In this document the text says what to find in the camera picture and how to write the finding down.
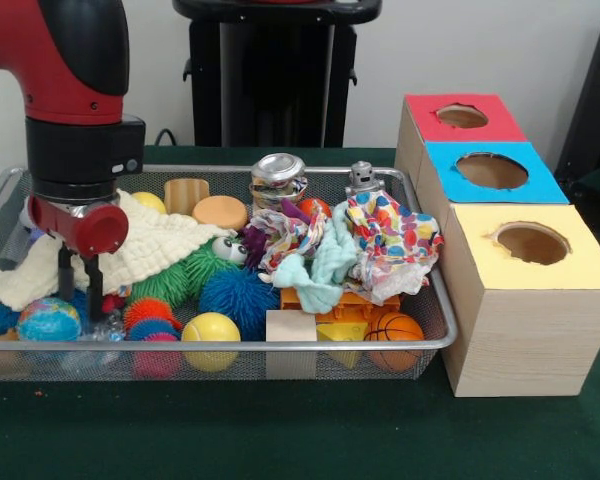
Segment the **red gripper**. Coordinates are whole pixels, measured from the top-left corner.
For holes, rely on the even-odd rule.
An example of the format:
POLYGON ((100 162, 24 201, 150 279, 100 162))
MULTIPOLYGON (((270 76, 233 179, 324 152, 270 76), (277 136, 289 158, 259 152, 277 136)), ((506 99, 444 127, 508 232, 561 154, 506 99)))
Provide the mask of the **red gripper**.
POLYGON ((115 253, 129 231, 129 221, 119 201, 71 205, 31 196, 27 210, 36 227, 64 242, 58 252, 58 296, 63 301, 70 302, 74 296, 73 252, 83 256, 84 271, 89 280, 87 313, 92 322, 100 322, 103 318, 103 274, 98 255, 115 253))

